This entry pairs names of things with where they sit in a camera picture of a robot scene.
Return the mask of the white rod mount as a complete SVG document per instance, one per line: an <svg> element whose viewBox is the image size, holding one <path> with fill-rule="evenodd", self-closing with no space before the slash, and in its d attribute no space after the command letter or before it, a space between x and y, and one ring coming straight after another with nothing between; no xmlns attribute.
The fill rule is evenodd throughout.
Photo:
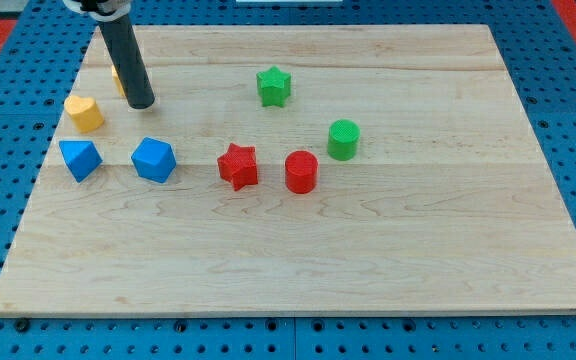
<svg viewBox="0 0 576 360"><path fill-rule="evenodd" d="M65 7L75 13L89 15L98 22L111 22L131 10L132 0L62 0Z"/></svg>

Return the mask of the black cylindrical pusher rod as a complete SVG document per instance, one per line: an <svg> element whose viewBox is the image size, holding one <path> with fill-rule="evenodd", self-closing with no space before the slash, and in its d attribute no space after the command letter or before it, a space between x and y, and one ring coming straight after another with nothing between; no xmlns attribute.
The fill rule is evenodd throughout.
<svg viewBox="0 0 576 360"><path fill-rule="evenodd" d="M100 22L99 28L128 105L149 108L155 95L129 16Z"/></svg>

